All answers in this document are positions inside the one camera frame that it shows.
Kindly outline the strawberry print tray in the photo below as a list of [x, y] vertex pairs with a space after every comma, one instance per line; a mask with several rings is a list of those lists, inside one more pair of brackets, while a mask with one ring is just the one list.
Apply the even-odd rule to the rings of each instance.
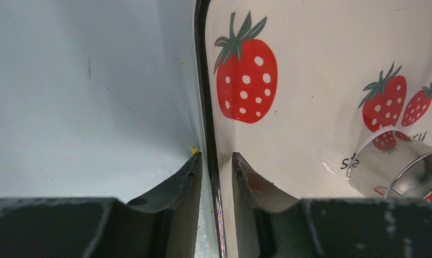
[[354, 152], [392, 125], [432, 146], [432, 1], [197, 1], [222, 257], [232, 154], [295, 198], [359, 197]]

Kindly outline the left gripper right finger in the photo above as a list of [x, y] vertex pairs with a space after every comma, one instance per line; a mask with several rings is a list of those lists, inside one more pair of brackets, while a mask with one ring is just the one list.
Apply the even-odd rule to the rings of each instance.
[[232, 154], [239, 257], [432, 257], [432, 205], [412, 199], [297, 199]]

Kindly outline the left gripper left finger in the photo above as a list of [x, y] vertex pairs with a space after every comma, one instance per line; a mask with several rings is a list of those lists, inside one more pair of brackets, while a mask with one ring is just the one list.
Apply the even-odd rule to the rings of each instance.
[[202, 156], [123, 203], [116, 198], [1, 198], [0, 257], [193, 257]]

